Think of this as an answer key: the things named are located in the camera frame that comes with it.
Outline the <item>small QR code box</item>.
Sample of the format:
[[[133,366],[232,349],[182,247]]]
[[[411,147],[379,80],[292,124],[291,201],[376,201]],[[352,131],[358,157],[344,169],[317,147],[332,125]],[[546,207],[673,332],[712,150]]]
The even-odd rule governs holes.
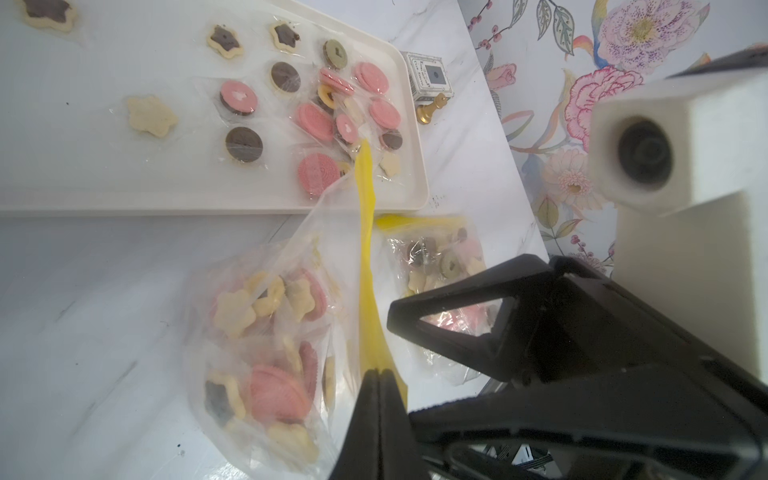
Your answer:
[[[402,51],[408,71],[411,94],[417,106],[432,103],[439,94],[450,99],[454,90],[440,57]]]

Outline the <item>plain star cookie on tray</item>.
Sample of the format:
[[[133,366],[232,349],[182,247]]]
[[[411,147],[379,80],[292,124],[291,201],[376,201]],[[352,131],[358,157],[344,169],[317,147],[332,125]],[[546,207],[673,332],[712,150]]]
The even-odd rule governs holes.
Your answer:
[[[179,121],[173,110],[154,95],[128,97],[125,105],[130,127],[156,138],[166,137]]]

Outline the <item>small golden bone charm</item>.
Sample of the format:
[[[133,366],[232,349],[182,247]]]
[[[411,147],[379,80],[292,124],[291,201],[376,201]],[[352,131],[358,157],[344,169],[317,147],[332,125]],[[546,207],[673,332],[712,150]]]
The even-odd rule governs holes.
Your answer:
[[[444,108],[448,101],[444,93],[439,93],[430,103],[418,105],[415,110],[417,121],[422,125],[430,124],[435,112]]]

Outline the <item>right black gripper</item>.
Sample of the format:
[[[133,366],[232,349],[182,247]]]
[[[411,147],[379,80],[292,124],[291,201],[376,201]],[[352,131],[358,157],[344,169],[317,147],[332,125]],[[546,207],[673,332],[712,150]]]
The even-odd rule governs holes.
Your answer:
[[[411,413],[421,442],[543,444],[590,479],[767,475],[766,386],[578,261],[518,256],[393,302],[387,328],[501,382],[526,357],[541,379]]]

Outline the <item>pile of poured cookies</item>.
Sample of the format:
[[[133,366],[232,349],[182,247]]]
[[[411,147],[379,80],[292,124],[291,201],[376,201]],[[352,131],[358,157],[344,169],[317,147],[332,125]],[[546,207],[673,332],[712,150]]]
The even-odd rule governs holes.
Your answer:
[[[240,76],[194,81],[212,117],[213,176],[261,210],[307,210],[351,172],[369,142],[378,188],[402,203],[414,185],[418,144],[391,69],[339,32],[280,17],[266,29],[271,37],[261,44],[226,23],[206,35],[221,58],[252,54],[256,62]]]

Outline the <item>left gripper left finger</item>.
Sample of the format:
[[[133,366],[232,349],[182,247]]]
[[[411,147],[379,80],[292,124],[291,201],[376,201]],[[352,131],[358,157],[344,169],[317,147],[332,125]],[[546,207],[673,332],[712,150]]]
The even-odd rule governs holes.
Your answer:
[[[347,434],[330,480],[376,480],[381,463],[381,375],[363,377]]]

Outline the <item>ziploc bag of cookies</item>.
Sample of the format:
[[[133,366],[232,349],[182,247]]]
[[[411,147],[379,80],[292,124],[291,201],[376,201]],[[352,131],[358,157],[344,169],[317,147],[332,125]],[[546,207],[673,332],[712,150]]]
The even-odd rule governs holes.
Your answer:
[[[203,433],[253,479],[329,479],[363,377],[391,370],[375,298],[373,154],[288,239],[195,274],[183,367]]]
[[[404,297],[448,286],[486,269],[474,225],[463,216],[387,215],[376,226],[391,249]],[[477,337],[491,331],[500,304],[492,300],[432,314],[421,321]]]

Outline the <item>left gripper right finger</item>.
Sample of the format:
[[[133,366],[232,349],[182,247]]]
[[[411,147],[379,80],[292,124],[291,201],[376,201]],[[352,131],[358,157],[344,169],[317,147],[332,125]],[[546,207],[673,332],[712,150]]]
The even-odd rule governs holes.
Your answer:
[[[379,478],[430,478],[414,438],[394,373],[379,374]]]

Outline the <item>white rectangular tray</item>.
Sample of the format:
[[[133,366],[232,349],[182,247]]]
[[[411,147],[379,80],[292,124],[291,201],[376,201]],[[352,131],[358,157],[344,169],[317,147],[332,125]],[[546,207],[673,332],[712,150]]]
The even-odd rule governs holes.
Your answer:
[[[212,117],[197,78],[253,70],[252,54],[226,60],[206,35],[230,24],[249,42],[270,39],[272,17],[339,32],[388,66],[415,136],[414,185],[394,204],[376,183],[377,208],[412,212],[429,187],[405,60],[373,36],[367,14],[353,27],[297,1],[74,1],[63,33],[23,20],[19,1],[1,5],[1,211],[5,215],[261,214],[207,166]],[[154,95],[178,123],[164,138],[133,130],[125,100]]]

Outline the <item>chocolate star cookie on tray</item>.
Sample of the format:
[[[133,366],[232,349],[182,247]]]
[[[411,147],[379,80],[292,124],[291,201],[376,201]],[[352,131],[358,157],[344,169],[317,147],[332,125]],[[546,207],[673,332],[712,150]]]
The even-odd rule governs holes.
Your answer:
[[[68,33],[74,28],[76,8],[66,0],[21,0],[23,20],[38,29]]]

